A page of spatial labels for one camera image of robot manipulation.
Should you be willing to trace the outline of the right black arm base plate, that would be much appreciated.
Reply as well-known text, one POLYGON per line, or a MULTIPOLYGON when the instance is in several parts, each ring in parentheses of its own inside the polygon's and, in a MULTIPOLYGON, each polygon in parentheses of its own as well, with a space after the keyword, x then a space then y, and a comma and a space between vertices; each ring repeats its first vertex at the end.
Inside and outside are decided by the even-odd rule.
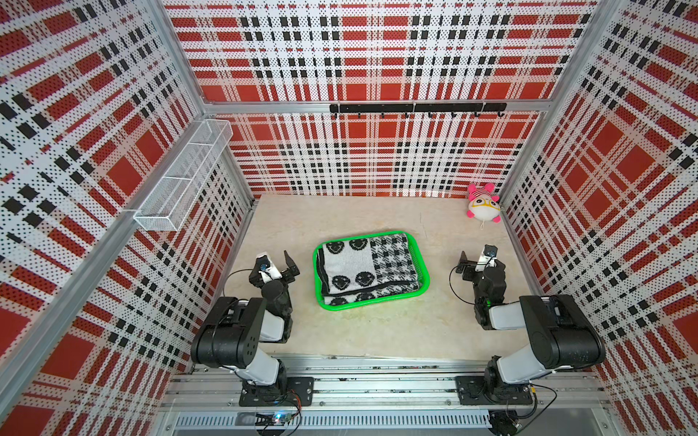
POLYGON ((532 392, 526 385, 487 384, 483 376, 458 376, 454 380, 461 405, 529 406, 534 404, 532 392))

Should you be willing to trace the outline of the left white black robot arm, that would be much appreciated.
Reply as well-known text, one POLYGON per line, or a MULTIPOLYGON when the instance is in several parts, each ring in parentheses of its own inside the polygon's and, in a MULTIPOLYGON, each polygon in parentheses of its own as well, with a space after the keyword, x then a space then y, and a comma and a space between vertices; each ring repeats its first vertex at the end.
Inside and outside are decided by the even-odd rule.
POLYGON ((285 365, 259 349, 260 343, 286 343, 292 332, 289 285, 300 270, 284 256, 285 270, 268 253, 256 256, 247 272, 261 295, 218 298, 191 344, 194 363, 233 372, 247 393, 265 401, 280 401, 289 392, 285 365))

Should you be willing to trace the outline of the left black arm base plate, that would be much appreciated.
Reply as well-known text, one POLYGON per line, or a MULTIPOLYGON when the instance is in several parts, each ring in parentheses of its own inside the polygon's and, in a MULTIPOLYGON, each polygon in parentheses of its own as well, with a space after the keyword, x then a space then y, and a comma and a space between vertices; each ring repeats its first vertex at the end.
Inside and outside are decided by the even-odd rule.
POLYGON ((314 378, 290 377, 272 385, 244 381, 238 401, 241 407, 277 406, 282 404, 310 406, 314 396, 314 378))

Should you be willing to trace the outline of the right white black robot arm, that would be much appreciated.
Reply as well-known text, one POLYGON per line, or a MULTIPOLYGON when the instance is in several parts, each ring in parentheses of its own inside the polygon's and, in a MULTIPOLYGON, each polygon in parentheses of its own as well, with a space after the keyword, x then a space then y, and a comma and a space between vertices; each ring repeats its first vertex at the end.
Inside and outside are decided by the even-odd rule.
POLYGON ((471 306, 486 331, 524 330, 528 345, 494 356, 482 376, 482 391, 494 403, 521 403, 532 397, 530 382, 557 371, 581 371, 605 361, 603 341, 570 295, 524 295, 507 303, 505 264, 498 249, 485 245, 478 260, 465 253, 454 271, 472 283, 471 306))

